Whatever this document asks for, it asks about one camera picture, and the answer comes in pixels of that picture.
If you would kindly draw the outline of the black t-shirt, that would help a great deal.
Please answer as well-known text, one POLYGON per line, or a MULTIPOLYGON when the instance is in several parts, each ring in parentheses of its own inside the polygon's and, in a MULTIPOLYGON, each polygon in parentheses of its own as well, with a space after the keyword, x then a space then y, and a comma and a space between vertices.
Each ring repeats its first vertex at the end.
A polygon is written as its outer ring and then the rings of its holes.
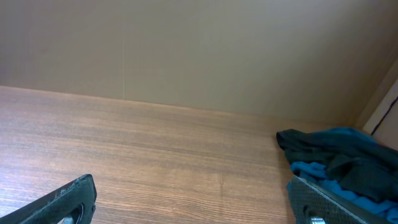
POLYGON ((397 151, 354 134, 287 129, 276 133, 289 163, 316 162, 326 177, 357 194, 397 201, 397 151))

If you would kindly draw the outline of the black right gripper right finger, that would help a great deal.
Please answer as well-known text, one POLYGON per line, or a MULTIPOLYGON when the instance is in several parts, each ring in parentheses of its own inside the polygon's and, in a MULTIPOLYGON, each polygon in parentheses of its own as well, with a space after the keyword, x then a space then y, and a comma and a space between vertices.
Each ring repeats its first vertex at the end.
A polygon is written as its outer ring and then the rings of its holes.
POLYGON ((388 224, 389 222, 313 182, 293 176, 289 203, 299 224, 388 224))

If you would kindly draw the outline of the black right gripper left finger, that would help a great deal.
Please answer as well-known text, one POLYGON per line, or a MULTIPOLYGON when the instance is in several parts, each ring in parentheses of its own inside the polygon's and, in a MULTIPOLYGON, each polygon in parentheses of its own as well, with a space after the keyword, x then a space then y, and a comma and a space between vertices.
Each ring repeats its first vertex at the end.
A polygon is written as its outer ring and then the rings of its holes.
POLYGON ((85 174, 32 203, 1 217, 1 223, 90 224, 96 209, 93 176, 85 174))

